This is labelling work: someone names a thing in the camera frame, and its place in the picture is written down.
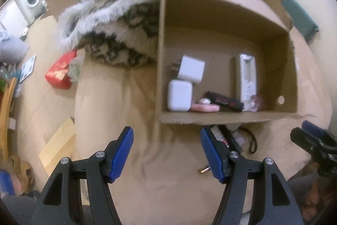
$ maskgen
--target wooden board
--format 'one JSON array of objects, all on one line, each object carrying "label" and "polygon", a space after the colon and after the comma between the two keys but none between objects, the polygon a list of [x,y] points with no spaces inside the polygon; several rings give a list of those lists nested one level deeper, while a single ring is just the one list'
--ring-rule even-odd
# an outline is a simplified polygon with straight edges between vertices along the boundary
[{"label": "wooden board", "polygon": [[9,122],[9,110],[11,108],[11,102],[13,98],[13,92],[17,79],[14,77],[11,79],[9,85],[6,84],[5,92],[1,101],[0,108],[0,154],[4,161],[8,160],[8,145],[7,145],[7,131]]},{"label": "wooden board", "polygon": [[71,118],[68,118],[52,136],[39,155],[43,167],[49,176],[61,158],[67,156],[74,160],[77,157],[75,143],[75,124]]}]

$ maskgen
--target red bag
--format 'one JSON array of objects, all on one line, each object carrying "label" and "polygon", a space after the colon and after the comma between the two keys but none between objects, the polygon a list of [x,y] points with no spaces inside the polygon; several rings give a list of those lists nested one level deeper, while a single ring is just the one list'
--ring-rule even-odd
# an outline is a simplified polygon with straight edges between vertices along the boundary
[{"label": "red bag", "polygon": [[44,76],[49,84],[60,89],[70,89],[71,82],[68,77],[70,60],[76,58],[77,50],[73,50],[64,54],[61,58],[55,62],[55,64],[48,70]]}]

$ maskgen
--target white power adapter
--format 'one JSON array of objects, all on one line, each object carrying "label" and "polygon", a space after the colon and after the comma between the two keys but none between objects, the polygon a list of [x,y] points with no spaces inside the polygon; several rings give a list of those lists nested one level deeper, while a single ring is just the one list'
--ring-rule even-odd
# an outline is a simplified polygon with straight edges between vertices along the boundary
[{"label": "white power adapter", "polygon": [[172,67],[172,69],[179,70],[178,79],[190,81],[192,83],[200,83],[203,79],[205,61],[184,55],[181,59],[180,68]]},{"label": "white power adapter", "polygon": [[191,108],[193,85],[189,81],[174,79],[169,82],[167,107],[170,111],[186,112]]}]

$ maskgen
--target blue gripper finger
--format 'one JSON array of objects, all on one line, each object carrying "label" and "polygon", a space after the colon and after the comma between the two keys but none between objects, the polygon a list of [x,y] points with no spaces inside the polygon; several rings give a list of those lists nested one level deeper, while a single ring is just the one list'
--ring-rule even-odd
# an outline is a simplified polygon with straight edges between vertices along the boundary
[{"label": "blue gripper finger", "polygon": [[312,136],[314,137],[317,137],[319,139],[322,139],[325,135],[326,135],[326,132],[324,129],[316,126],[315,124],[305,120],[303,121],[302,123],[302,129],[311,134]]},{"label": "blue gripper finger", "polygon": [[125,127],[114,146],[118,146],[112,156],[111,172],[109,179],[114,182],[121,176],[126,159],[134,143],[134,131],[131,127]]},{"label": "blue gripper finger", "polygon": [[201,130],[200,138],[201,145],[203,146],[203,151],[205,152],[213,176],[218,179],[220,183],[222,183],[225,180],[225,175],[223,173],[223,164],[205,128]]}]

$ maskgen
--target black and white patterned fabric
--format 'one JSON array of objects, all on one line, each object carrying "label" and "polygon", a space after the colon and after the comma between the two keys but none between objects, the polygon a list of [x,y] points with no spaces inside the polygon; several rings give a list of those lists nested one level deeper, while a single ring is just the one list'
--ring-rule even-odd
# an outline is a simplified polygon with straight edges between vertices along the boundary
[{"label": "black and white patterned fabric", "polygon": [[136,67],[156,62],[158,22],[159,0],[83,0],[60,16],[58,34],[64,51]]}]

